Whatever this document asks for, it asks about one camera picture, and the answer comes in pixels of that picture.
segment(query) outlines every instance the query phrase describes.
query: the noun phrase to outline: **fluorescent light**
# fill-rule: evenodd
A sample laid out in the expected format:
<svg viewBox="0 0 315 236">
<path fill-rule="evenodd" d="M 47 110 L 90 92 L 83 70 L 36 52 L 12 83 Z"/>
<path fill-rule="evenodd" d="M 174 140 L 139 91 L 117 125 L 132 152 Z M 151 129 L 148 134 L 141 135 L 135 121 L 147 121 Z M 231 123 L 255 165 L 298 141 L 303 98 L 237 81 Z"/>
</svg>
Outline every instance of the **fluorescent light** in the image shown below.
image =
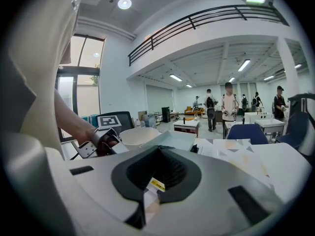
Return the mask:
<svg viewBox="0 0 315 236">
<path fill-rule="evenodd" d="M 273 77 L 274 77 L 274 76 L 270 76 L 270 77 L 268 77 L 268 78 L 265 78 L 264 80 L 267 81 L 267 80 L 272 79 Z"/>
<path fill-rule="evenodd" d="M 182 81 L 180 78 L 176 77 L 174 74 L 171 74 L 170 77 L 172 77 L 173 79 L 177 81 Z"/>
<path fill-rule="evenodd" d="M 250 63 L 250 61 L 250 59 L 246 59 L 238 71 L 241 72 Z"/>
<path fill-rule="evenodd" d="M 266 0 L 246 0 L 246 2 L 264 3 Z"/>
<path fill-rule="evenodd" d="M 131 0 L 119 0 L 118 7 L 122 10 L 127 10 L 131 7 L 132 3 Z"/>
</svg>

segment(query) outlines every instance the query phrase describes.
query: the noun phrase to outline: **black speaker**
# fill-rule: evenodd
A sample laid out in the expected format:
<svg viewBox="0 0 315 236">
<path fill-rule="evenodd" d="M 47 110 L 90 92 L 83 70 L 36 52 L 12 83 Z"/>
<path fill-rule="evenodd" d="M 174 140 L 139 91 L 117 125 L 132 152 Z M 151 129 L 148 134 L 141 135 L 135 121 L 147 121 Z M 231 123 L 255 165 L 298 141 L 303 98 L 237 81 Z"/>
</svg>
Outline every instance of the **black speaker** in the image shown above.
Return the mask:
<svg viewBox="0 0 315 236">
<path fill-rule="evenodd" d="M 171 121 L 171 115 L 169 112 L 169 107 L 162 108 L 162 116 L 163 116 L 163 122 L 170 122 Z"/>
</svg>

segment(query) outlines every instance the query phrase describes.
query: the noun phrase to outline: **white t-shirt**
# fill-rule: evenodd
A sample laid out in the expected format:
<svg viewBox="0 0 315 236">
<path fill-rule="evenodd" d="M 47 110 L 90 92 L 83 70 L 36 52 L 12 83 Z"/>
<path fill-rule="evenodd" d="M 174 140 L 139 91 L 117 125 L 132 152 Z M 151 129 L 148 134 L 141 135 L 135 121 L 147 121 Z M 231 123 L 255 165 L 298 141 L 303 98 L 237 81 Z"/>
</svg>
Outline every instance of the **white t-shirt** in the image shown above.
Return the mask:
<svg viewBox="0 0 315 236">
<path fill-rule="evenodd" d="M 227 116 L 222 113 L 222 119 L 234 121 L 234 116 L 232 116 L 232 111 L 233 109 L 239 106 L 234 94 L 231 94 L 230 96 L 225 94 L 224 98 L 222 97 L 221 105 L 227 111 Z"/>
<path fill-rule="evenodd" d="M 32 1 L 25 6 L 9 47 L 12 62 L 36 95 L 20 132 L 60 152 L 54 106 L 55 80 L 73 35 L 80 1 Z"/>
<path fill-rule="evenodd" d="M 205 96 L 204 99 L 203 99 L 203 103 L 205 104 L 206 108 L 207 108 L 207 99 L 208 99 L 208 97 L 210 97 L 210 98 L 213 100 L 213 103 L 214 103 L 215 101 L 217 101 L 217 100 L 214 98 L 214 96 L 212 95 L 212 93 L 206 94 L 206 96 Z"/>
</svg>

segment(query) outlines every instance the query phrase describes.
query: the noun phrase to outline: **bottle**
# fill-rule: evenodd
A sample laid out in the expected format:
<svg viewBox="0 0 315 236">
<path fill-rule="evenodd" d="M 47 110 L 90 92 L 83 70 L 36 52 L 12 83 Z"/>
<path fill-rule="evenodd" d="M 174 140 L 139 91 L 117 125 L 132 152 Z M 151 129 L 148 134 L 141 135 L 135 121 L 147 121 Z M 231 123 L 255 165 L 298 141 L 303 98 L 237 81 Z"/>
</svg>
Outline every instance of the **bottle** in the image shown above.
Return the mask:
<svg viewBox="0 0 315 236">
<path fill-rule="evenodd" d="M 138 119 L 136 120 L 135 124 L 136 124 L 136 128 L 141 128 L 141 123 Z"/>
</svg>

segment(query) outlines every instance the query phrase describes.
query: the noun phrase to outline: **tree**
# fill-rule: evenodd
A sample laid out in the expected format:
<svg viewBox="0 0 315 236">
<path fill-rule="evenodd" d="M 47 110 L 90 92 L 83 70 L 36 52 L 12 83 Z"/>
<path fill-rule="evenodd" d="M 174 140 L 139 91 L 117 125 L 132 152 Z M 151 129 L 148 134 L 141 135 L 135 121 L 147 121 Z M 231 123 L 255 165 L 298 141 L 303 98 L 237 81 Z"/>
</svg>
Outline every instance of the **tree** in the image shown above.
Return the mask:
<svg viewBox="0 0 315 236">
<path fill-rule="evenodd" d="M 97 75 L 91 76 L 90 79 L 93 81 L 92 86 L 98 87 L 98 76 Z"/>
</svg>

